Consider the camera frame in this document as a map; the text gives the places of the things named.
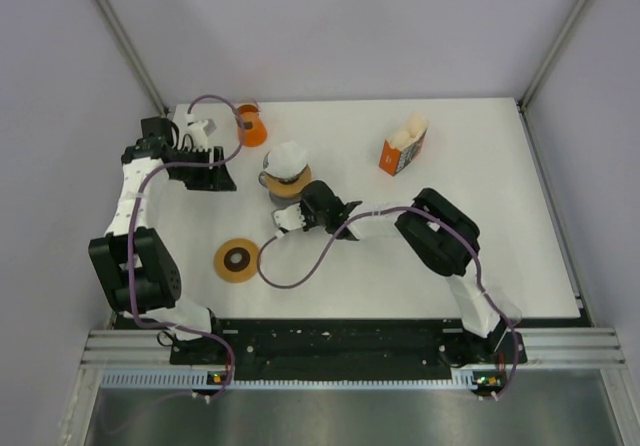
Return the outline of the white paper coffee filter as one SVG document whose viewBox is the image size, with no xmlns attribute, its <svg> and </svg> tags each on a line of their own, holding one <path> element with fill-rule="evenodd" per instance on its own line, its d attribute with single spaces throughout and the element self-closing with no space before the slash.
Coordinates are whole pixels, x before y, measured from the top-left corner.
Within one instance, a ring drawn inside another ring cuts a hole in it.
<svg viewBox="0 0 640 446">
<path fill-rule="evenodd" d="M 273 147 L 265 156 L 263 171 L 276 180 L 291 182 L 308 166 L 308 152 L 295 141 Z"/>
</svg>

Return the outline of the clear glass server jug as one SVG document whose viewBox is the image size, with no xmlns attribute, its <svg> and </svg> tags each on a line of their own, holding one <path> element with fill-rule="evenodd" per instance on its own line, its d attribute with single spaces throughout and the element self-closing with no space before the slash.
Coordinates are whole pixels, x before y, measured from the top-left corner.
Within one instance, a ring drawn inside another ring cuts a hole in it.
<svg viewBox="0 0 640 446">
<path fill-rule="evenodd" d="M 286 207 L 300 199 L 303 189 L 302 176 L 303 174 L 300 173 L 294 178 L 283 179 L 261 171 L 258 175 L 258 182 L 267 190 L 269 199 L 274 205 Z"/>
</svg>

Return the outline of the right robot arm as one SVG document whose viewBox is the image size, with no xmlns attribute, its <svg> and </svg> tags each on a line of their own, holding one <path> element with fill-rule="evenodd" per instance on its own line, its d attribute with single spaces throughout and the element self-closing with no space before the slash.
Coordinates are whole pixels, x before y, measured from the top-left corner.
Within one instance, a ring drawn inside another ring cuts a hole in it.
<svg viewBox="0 0 640 446">
<path fill-rule="evenodd" d="M 515 354 L 521 351 L 514 320 L 483 284 L 479 227 L 436 190 L 422 189 L 409 206 L 367 206 L 343 202 L 325 182 L 316 180 L 303 188 L 299 208 L 305 231 L 321 227 L 333 240 L 406 241 L 430 271 L 446 279 L 474 359 L 492 360 L 505 339 Z"/>
</svg>

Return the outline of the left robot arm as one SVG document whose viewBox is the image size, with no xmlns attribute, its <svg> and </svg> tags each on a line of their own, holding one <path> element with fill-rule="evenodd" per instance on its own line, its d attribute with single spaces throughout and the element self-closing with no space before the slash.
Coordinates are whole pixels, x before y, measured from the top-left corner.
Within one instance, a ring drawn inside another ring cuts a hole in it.
<svg viewBox="0 0 640 446">
<path fill-rule="evenodd" d="M 226 353 L 225 336 L 214 330 L 214 315 L 182 292 L 179 267 L 157 230 L 159 206 L 169 182 L 190 191 L 232 192 L 220 146 L 181 134 L 166 117 L 141 121 L 141 136 L 121 156 L 123 183 L 115 214 L 88 253 L 112 311 L 172 329 L 205 362 Z"/>
</svg>

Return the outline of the orange coffee filter box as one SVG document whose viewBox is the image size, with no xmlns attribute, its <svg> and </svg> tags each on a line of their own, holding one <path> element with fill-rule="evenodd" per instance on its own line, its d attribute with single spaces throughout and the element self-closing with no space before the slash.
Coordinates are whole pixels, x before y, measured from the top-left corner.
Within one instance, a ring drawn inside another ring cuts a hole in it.
<svg viewBox="0 0 640 446">
<path fill-rule="evenodd" d="M 396 176 L 421 152 L 429 121 L 420 112 L 413 112 L 403 125 L 388 136 L 379 159 L 379 168 Z"/>
</svg>

